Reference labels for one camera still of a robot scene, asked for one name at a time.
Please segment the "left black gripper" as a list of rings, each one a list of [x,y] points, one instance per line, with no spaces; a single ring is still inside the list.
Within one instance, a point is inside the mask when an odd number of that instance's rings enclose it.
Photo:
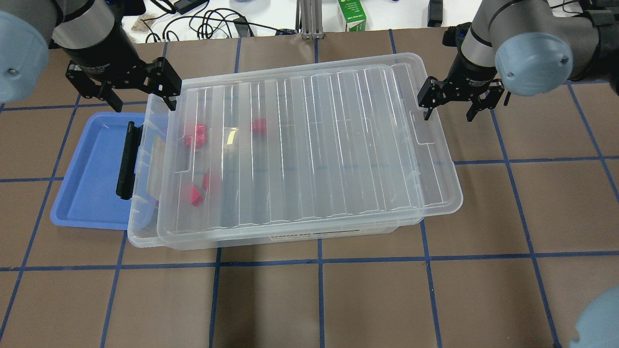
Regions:
[[[107,64],[91,71],[70,61],[66,78],[82,97],[106,102],[117,113],[122,112],[123,106],[115,92],[117,89],[135,89],[157,95],[170,112],[174,112],[183,83],[172,64],[164,57],[158,57],[152,62],[130,62],[124,67]]]

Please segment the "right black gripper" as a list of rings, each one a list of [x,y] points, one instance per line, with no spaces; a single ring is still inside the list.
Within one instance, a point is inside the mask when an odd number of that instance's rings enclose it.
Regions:
[[[478,113],[495,108],[505,92],[501,79],[471,84],[470,81],[440,81],[427,77],[418,92],[418,106],[424,108],[424,121],[429,121],[436,107],[449,102],[471,102],[466,120],[472,122]]]

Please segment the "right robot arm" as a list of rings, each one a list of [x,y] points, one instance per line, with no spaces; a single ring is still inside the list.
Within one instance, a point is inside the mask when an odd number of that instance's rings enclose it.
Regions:
[[[472,22],[448,27],[457,50],[446,79],[427,77],[417,94],[424,119],[449,102],[466,113],[498,105],[504,92],[548,93],[564,82],[607,81],[618,92],[618,2],[580,0],[581,13],[557,17],[546,0],[484,0]]]

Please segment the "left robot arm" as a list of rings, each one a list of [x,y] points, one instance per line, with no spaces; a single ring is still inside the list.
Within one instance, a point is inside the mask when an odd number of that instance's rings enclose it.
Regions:
[[[104,0],[3,0],[0,7],[1,103],[33,93],[55,43],[69,57],[66,79],[84,99],[121,112],[117,90],[135,89],[176,110],[181,78],[166,58],[139,57]]]

